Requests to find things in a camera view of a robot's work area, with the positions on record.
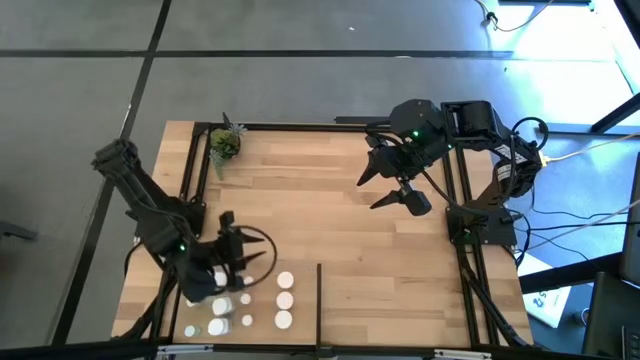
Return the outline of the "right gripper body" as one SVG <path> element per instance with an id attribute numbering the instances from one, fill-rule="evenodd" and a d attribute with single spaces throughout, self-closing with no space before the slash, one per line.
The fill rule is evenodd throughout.
<path id="1" fill-rule="evenodd" d="M 413 131 L 409 141 L 399 141 L 368 128 L 367 144 L 370 147 L 369 151 L 385 151 L 388 178 L 409 181 L 450 151 L 450 134 L 446 130 Z"/>

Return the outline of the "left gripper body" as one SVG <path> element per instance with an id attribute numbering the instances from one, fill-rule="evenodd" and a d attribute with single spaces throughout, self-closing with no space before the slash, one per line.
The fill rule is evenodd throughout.
<path id="1" fill-rule="evenodd" d="M 246 287 L 240 272 L 246 268 L 242 243 L 229 235 L 223 235 L 213 241 L 199 244 L 205 271 L 212 280 L 212 292 L 237 292 Z M 216 278 L 216 268 L 225 275 L 226 283 Z"/>

